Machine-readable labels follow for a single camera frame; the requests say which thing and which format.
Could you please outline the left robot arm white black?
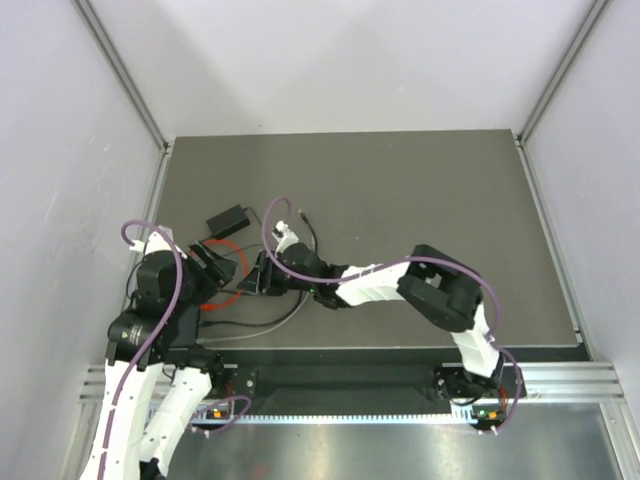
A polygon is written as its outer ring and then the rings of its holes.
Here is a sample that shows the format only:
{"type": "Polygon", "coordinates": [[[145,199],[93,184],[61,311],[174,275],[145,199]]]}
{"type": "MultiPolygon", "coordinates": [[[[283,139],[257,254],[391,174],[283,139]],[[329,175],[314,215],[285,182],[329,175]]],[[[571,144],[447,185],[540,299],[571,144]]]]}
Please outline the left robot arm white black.
{"type": "Polygon", "coordinates": [[[133,240],[141,253],[130,305],[110,324],[105,387],[84,479],[164,479],[199,403],[220,394],[221,358],[197,346],[200,307],[237,264],[169,233],[133,240]]]}

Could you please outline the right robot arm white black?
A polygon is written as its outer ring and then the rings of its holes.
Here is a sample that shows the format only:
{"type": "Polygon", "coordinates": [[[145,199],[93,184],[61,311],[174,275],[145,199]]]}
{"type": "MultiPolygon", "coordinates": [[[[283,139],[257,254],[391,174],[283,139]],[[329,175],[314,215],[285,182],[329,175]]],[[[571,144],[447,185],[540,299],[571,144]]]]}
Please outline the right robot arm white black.
{"type": "Polygon", "coordinates": [[[486,320],[484,293],[495,310],[495,290],[473,269],[428,245],[387,264],[366,267],[327,262],[301,242],[260,253],[238,284],[246,294],[282,296],[307,293],[329,309],[403,301],[435,327],[449,333],[462,360],[462,382],[446,390],[478,398],[500,389],[505,354],[495,344],[486,320]]]}

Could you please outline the black network switch box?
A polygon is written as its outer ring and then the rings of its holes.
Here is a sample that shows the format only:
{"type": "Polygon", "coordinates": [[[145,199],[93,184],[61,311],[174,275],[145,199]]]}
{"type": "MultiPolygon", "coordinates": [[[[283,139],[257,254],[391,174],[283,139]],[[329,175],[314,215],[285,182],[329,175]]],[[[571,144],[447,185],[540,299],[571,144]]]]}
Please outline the black network switch box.
{"type": "MultiPolygon", "coordinates": [[[[107,329],[106,359],[110,365],[116,361],[129,363],[144,342],[151,336],[165,309],[129,307],[107,329]]],[[[137,369],[165,363],[170,349],[188,348],[195,344],[200,322],[198,306],[179,303],[151,346],[136,361],[137,369]]]]}

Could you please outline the black ethernet cable long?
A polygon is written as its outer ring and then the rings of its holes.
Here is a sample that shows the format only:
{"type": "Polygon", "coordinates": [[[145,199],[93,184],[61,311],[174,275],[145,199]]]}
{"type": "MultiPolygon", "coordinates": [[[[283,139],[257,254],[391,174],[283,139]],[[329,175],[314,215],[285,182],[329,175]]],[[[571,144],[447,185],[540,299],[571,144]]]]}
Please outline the black ethernet cable long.
{"type": "MultiPolygon", "coordinates": [[[[308,216],[303,212],[303,211],[299,211],[298,215],[300,217],[300,219],[304,222],[304,224],[306,225],[309,234],[310,234],[310,240],[311,240],[311,247],[313,248],[313,251],[315,253],[318,252],[318,238],[317,238],[317,234],[315,229],[313,228],[308,216]]],[[[291,317],[293,317],[304,305],[304,303],[306,302],[308,295],[307,294],[303,294],[302,292],[299,293],[298,298],[295,302],[295,304],[293,305],[293,307],[285,314],[281,315],[280,317],[271,320],[269,322],[261,322],[261,323],[246,323],[246,322],[236,322],[236,321],[210,321],[210,320],[203,320],[200,323],[201,327],[212,327],[212,326],[219,326],[219,325],[226,325],[226,326],[233,326],[233,327],[240,327],[240,328],[249,328],[249,329],[258,329],[258,328],[277,328],[279,327],[281,324],[285,323],[286,321],[288,321],[291,317]]]]}

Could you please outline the black ethernet cable short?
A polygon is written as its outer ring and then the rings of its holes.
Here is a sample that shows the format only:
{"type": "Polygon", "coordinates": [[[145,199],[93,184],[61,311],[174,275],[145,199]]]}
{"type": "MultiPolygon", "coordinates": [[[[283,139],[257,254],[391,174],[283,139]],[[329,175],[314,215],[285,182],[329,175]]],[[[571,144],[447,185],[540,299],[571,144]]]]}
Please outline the black ethernet cable short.
{"type": "MultiPolygon", "coordinates": [[[[229,292],[229,293],[240,293],[240,292],[238,292],[238,291],[236,290],[236,285],[235,285],[234,287],[230,287],[230,288],[228,288],[228,289],[227,289],[227,292],[229,292]]],[[[249,295],[249,296],[266,296],[266,295],[249,295]]]]}

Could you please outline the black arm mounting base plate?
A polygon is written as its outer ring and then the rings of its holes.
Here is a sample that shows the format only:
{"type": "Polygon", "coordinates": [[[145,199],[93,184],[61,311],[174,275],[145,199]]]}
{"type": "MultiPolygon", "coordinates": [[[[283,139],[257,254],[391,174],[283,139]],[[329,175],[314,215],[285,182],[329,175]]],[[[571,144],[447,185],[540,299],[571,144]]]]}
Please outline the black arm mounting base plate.
{"type": "Polygon", "coordinates": [[[253,416],[366,416],[444,413],[452,400],[496,400],[523,389],[504,357],[487,377],[453,348],[178,348],[160,360],[208,373],[208,398],[245,395],[253,416]]]}

